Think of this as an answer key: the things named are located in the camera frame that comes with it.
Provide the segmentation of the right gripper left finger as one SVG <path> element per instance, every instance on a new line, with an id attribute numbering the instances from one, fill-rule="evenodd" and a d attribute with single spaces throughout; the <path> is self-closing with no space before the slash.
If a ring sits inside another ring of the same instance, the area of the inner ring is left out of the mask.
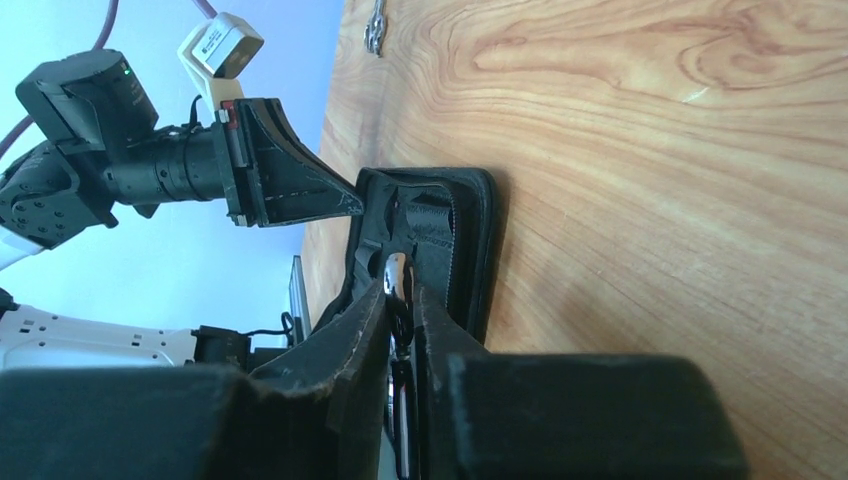
<path id="1" fill-rule="evenodd" d="M 250 374 L 224 365 L 1 376 L 5 479 L 374 479 L 387 399 L 386 297 Z"/>

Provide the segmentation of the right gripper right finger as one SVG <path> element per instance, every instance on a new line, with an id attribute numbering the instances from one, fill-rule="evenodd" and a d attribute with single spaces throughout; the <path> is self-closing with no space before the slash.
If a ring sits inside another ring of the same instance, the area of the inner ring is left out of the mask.
<path id="1" fill-rule="evenodd" d="M 745 479 L 705 373 L 678 356 L 496 354 L 417 287 L 426 479 Z"/>

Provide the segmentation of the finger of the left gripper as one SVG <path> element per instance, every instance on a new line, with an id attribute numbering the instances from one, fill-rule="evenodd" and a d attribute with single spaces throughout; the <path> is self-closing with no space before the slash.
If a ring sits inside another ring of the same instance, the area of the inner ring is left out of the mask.
<path id="1" fill-rule="evenodd" d="M 276 227 L 359 216 L 354 186 L 297 137 L 277 99 L 237 101 L 237 221 Z"/>

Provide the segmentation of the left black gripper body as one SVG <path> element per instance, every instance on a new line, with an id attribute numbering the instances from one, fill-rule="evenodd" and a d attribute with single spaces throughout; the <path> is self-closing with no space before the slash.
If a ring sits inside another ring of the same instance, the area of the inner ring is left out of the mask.
<path id="1" fill-rule="evenodd" d="M 250 210 L 249 187 L 244 167 L 237 165 L 241 152 L 238 146 L 238 116 L 233 100 L 218 104 L 211 132 L 227 216 L 236 226 L 252 227 L 255 215 Z"/>

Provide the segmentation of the black zip tool case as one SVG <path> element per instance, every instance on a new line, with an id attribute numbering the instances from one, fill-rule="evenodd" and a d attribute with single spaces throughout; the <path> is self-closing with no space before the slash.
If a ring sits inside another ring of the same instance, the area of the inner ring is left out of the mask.
<path id="1" fill-rule="evenodd" d="M 413 261 L 415 279 L 479 343 L 486 337 L 499 253 L 501 199 L 482 168 L 363 168 L 355 192 L 345 277 L 321 314 L 324 327 L 382 276 L 392 253 Z"/>

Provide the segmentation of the silver scissors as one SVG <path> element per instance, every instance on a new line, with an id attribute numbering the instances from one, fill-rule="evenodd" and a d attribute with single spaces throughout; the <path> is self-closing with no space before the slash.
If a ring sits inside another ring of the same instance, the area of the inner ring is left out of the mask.
<path id="1" fill-rule="evenodd" d="M 391 438 L 399 479 L 417 479 L 415 445 L 414 380 L 411 366 L 413 343 L 413 266 L 405 253 L 390 254 L 384 267 L 384 295 L 391 326 L 390 404 Z"/>
<path id="2" fill-rule="evenodd" d="M 382 44 L 386 31 L 384 7 L 385 0 L 376 0 L 374 2 L 374 7 L 363 33 L 363 42 L 366 51 L 377 57 L 382 56 Z"/>

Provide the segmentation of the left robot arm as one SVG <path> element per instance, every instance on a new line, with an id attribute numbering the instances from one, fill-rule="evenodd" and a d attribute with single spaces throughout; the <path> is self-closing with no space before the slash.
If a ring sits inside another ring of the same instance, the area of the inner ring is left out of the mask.
<path id="1" fill-rule="evenodd" d="M 113 228 L 115 204 L 151 217 L 164 203 L 222 199 L 242 227 L 356 216 L 353 185 L 296 136 L 276 99 L 217 100 L 214 122 L 159 127 L 116 50 L 35 68 L 16 95 L 45 140 L 1 176 L 1 263 L 52 250 L 85 229 Z M 251 338 L 201 326 L 162 330 L 45 312 L 1 297 L 1 365 L 249 365 Z"/>

